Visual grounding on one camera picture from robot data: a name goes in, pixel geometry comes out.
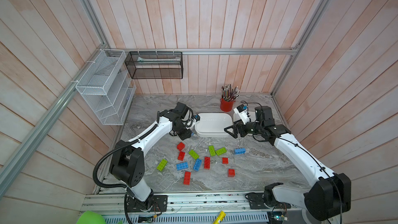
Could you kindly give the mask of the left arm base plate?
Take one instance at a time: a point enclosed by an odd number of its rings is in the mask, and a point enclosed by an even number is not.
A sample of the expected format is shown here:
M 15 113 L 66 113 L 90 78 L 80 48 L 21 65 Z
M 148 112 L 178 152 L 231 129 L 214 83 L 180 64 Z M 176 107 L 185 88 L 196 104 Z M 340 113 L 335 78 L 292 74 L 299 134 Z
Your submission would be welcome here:
M 127 195 L 124 207 L 128 213 L 165 212 L 167 209 L 167 195 L 149 196 L 144 202 Z

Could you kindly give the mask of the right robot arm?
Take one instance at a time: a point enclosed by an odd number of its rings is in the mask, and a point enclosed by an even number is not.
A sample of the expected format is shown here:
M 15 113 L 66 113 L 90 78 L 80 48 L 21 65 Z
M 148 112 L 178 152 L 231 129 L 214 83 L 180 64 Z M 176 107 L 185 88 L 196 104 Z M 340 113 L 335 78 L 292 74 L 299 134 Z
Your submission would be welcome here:
M 318 221 L 330 221 L 341 217 L 351 209 L 351 180 L 344 173 L 337 174 L 316 159 L 292 132 L 283 124 L 276 124 L 272 110 L 268 106 L 255 107 L 255 120 L 249 116 L 244 104 L 234 109 L 240 119 L 225 128 L 225 132 L 235 139 L 250 134 L 260 136 L 259 142 L 268 142 L 281 151 L 303 174 L 311 189 L 288 187 L 283 183 L 265 186 L 263 201 L 265 206 L 274 208 L 288 203 L 307 210 Z

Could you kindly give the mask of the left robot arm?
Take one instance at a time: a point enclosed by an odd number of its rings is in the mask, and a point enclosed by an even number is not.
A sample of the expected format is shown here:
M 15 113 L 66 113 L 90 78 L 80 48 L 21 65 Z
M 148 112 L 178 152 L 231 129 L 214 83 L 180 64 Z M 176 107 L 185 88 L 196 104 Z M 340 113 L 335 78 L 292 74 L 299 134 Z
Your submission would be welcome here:
M 153 190 L 144 180 L 146 154 L 167 134 L 176 135 L 182 141 L 191 138 L 191 128 L 199 120 L 200 116 L 181 102 L 174 109 L 157 112 L 156 120 L 145 131 L 127 142 L 120 140 L 97 162 L 93 181 L 101 188 L 123 188 L 126 198 L 134 200 L 141 211 L 150 211 Z M 117 184 L 105 184 L 98 179 L 98 170 L 108 157 L 111 157 L 109 173 L 120 181 Z

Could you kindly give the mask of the red square lego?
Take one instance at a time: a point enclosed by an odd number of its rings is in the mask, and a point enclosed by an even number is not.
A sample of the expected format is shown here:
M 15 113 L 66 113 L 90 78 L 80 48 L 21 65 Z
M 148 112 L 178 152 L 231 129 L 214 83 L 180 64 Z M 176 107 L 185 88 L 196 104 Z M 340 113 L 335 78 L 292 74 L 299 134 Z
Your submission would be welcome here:
M 180 151 L 177 160 L 184 161 L 184 157 L 185 157 L 185 152 Z
M 182 151 L 184 148 L 185 148 L 185 144 L 184 144 L 183 142 L 180 142 L 180 143 L 177 145 L 177 149 L 178 149 L 179 151 Z

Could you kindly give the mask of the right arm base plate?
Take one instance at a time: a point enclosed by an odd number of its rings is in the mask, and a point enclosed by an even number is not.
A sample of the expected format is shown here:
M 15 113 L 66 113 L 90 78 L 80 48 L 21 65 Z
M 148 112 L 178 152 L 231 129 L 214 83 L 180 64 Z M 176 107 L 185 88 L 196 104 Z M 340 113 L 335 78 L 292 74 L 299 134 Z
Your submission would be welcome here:
M 264 193 L 250 192 L 245 194 L 245 198 L 249 202 L 251 209 L 291 208 L 291 204 L 278 202 L 273 197 L 265 196 Z

